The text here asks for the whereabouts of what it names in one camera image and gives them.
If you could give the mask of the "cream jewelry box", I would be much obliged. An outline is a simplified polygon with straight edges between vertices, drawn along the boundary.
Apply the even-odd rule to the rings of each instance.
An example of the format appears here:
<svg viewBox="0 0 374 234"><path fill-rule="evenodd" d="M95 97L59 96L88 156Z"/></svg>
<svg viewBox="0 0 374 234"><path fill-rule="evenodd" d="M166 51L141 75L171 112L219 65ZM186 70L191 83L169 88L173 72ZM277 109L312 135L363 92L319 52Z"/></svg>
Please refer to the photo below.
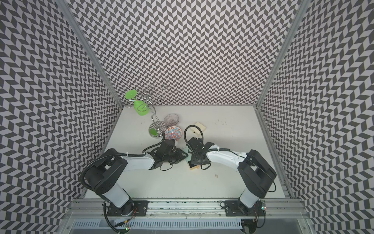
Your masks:
<svg viewBox="0 0 374 234"><path fill-rule="evenodd" d="M196 125L202 132L206 130L206 127L200 122L196 122L194 125Z"/></svg>

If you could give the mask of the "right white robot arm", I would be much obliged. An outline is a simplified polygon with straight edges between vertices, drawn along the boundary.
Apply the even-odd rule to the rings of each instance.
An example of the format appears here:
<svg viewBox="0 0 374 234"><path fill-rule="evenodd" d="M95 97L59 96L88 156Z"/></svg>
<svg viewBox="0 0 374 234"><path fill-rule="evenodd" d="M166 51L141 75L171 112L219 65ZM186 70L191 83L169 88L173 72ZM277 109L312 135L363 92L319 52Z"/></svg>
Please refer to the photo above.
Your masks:
<svg viewBox="0 0 374 234"><path fill-rule="evenodd" d="M265 198L275 185L277 173L265 158L256 150L250 152L235 152L229 148L207 142L195 137L187 142L191 152L192 163L196 165L208 165L212 163L222 164L239 172L246 188L239 198L239 204L246 208L255 206L259 199Z"/></svg>

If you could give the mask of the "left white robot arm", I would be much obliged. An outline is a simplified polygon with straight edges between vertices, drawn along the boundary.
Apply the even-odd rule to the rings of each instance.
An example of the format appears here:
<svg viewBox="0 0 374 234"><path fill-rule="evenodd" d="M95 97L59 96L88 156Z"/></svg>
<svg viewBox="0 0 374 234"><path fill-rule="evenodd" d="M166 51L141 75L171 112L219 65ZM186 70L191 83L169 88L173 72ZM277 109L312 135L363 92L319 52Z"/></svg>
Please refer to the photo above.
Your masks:
<svg viewBox="0 0 374 234"><path fill-rule="evenodd" d="M173 139L162 139L145 148L141 154L120 153L112 148L89 163L81 172L79 180L85 188L122 209L131 204L131 197L118 183L123 172L155 170L164 163L173 166L188 156L188 153L175 146Z"/></svg>

